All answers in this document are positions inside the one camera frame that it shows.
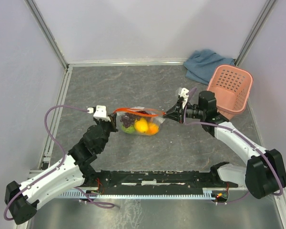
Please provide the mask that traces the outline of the dark red grapes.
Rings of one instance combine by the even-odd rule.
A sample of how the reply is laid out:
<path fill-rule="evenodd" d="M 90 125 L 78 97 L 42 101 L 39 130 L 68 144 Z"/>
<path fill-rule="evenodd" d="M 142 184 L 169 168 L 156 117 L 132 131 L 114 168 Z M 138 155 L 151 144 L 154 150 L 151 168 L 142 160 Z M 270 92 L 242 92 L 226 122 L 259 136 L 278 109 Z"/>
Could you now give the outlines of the dark red grapes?
<path fill-rule="evenodd" d="M 143 117 L 141 114 L 147 115 L 148 113 L 145 111 L 135 111 L 134 114 L 129 112 L 122 113 L 119 116 L 121 125 L 125 128 L 134 126 L 135 121 L 138 121 Z"/>

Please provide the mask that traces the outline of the green bumpy fruit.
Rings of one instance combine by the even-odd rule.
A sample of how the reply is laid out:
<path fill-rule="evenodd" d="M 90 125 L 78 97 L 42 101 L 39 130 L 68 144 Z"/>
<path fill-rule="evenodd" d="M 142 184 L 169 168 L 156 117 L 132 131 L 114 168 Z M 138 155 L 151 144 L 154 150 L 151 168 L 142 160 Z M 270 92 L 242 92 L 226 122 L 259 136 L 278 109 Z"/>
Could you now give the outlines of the green bumpy fruit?
<path fill-rule="evenodd" d="M 133 134 L 133 133 L 136 132 L 136 130 L 135 130 L 133 125 L 130 126 L 130 127 L 125 127 L 125 126 L 122 125 L 121 129 L 122 129 L 122 131 L 124 131 L 127 134 Z"/>

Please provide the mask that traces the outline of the orange mango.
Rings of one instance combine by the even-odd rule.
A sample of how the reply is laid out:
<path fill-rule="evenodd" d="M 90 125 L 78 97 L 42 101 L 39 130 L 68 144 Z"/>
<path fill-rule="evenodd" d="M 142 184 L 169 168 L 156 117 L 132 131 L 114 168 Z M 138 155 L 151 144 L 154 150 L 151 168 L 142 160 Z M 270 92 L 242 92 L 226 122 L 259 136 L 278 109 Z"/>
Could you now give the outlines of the orange mango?
<path fill-rule="evenodd" d="M 148 135 L 155 135 L 158 132 L 159 132 L 159 126 L 157 124 L 148 123 L 148 130 L 146 132 Z"/>

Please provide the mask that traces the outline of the yellow mango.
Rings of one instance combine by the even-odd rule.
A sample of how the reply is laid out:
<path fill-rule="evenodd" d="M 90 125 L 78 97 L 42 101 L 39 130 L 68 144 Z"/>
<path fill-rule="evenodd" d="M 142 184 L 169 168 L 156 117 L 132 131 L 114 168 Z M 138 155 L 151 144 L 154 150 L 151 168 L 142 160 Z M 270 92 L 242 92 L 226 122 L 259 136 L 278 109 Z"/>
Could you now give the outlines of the yellow mango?
<path fill-rule="evenodd" d="M 146 133 L 148 130 L 148 122 L 143 117 L 140 119 L 137 119 L 134 122 L 134 128 L 139 133 Z"/>

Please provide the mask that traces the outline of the clear zip top bag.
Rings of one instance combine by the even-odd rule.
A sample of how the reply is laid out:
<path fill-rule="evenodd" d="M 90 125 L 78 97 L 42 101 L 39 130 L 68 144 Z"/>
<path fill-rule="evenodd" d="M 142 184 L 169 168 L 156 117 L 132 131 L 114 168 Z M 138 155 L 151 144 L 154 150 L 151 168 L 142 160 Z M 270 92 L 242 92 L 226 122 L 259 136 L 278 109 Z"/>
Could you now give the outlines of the clear zip top bag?
<path fill-rule="evenodd" d="M 153 136 L 165 121 L 165 112 L 140 106 L 117 108 L 114 113 L 118 129 L 129 135 Z"/>

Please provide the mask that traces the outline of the pink plastic basket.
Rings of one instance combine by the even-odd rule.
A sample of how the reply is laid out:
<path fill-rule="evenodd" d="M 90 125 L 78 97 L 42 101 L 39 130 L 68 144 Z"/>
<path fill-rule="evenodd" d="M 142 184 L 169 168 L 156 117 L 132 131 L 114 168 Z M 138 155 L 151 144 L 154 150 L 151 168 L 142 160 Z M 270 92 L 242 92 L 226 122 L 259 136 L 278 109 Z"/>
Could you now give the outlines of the pink plastic basket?
<path fill-rule="evenodd" d="M 218 111 L 231 120 L 245 110 L 252 85 L 249 72 L 223 64 L 215 69 L 207 90 L 215 94 Z"/>

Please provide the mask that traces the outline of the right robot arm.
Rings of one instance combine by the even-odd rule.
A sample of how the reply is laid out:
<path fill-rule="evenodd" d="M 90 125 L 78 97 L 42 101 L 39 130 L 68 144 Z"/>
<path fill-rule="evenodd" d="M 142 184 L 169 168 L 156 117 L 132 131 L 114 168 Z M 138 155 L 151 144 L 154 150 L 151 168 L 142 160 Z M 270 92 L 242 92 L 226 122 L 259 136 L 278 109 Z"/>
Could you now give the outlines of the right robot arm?
<path fill-rule="evenodd" d="M 201 91 L 197 104 L 190 104 L 192 91 L 181 88 L 176 104 L 166 111 L 164 118 L 186 124 L 188 118 L 194 125 L 202 128 L 217 140 L 225 143 L 236 153 L 246 167 L 221 163 L 216 171 L 210 173 L 209 181 L 219 187 L 225 182 L 232 182 L 247 188 L 256 199 L 270 194 L 280 196 L 286 187 L 286 170 L 281 153 L 267 150 L 256 144 L 217 110 L 215 94 Z"/>

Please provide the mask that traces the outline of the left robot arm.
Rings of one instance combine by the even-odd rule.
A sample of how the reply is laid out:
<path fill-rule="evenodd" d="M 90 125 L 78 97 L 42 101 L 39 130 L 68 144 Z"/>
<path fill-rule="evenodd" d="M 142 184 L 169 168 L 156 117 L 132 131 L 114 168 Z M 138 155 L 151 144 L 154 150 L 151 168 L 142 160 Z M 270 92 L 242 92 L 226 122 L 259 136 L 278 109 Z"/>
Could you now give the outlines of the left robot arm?
<path fill-rule="evenodd" d="M 31 219 L 43 205 L 62 192 L 95 183 L 96 172 L 91 166 L 108 143 L 111 132 L 117 132 L 116 114 L 95 118 L 79 142 L 48 169 L 21 183 L 10 182 L 6 187 L 4 218 L 17 225 Z"/>

